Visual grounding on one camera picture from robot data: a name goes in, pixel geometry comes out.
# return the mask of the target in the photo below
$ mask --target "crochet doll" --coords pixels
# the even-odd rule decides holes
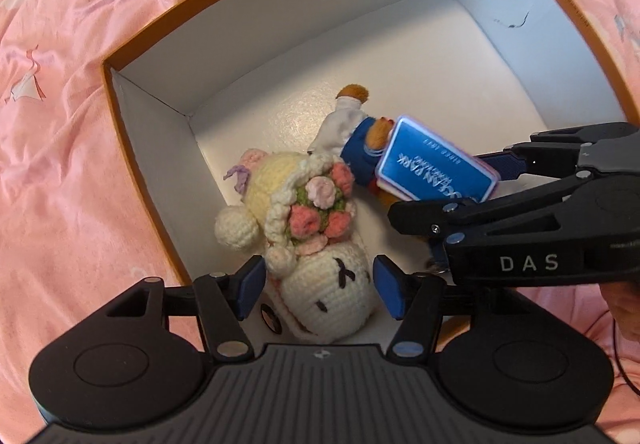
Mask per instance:
[[[369,91],[361,85],[347,85],[335,99],[335,110],[324,118],[308,153],[325,151],[341,157],[351,169],[356,184],[367,188],[389,207],[398,199],[377,186],[375,170],[394,122],[386,117],[369,117],[362,111]]]
[[[217,240],[235,250],[262,241],[265,291],[299,339],[328,344],[358,330],[375,292],[363,249],[352,239],[354,177],[328,152],[248,150],[238,176],[241,206],[216,219]]]

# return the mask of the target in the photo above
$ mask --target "cardboard box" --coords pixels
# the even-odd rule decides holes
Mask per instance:
[[[132,176],[186,283],[245,259],[213,235],[217,211],[239,202],[227,169],[247,148],[305,151],[346,84],[369,88],[372,116],[409,114],[469,153],[633,106],[571,0],[186,0],[103,70]],[[358,205],[371,258],[424,268],[423,243],[394,233],[366,193]],[[381,310],[349,341],[384,347],[396,326]],[[258,346],[287,338],[258,310],[244,328]]]

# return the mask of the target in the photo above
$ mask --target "purple crochet bow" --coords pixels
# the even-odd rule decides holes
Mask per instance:
[[[231,178],[235,174],[238,174],[238,182],[236,182],[234,189],[237,193],[244,195],[244,193],[246,192],[246,186],[248,184],[249,177],[251,176],[251,172],[247,169],[246,166],[243,166],[242,164],[236,164],[226,172],[226,175],[222,177],[222,180]]]

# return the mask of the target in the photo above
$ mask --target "blue gripper pad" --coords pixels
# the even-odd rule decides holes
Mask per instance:
[[[238,286],[238,299],[236,300],[236,318],[245,319],[255,302],[258,301],[267,278],[267,268],[264,258],[254,256],[249,259],[236,273],[240,283]]]
[[[500,174],[500,180],[516,180],[527,172],[527,162],[508,151],[479,155],[482,160]]]
[[[380,254],[373,260],[373,283],[389,314],[397,320],[403,319],[406,313],[405,277],[389,257]]]

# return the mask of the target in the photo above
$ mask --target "blue tag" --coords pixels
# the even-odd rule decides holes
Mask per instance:
[[[482,202],[500,180],[487,164],[409,117],[398,119],[376,175],[381,188],[413,200]]]

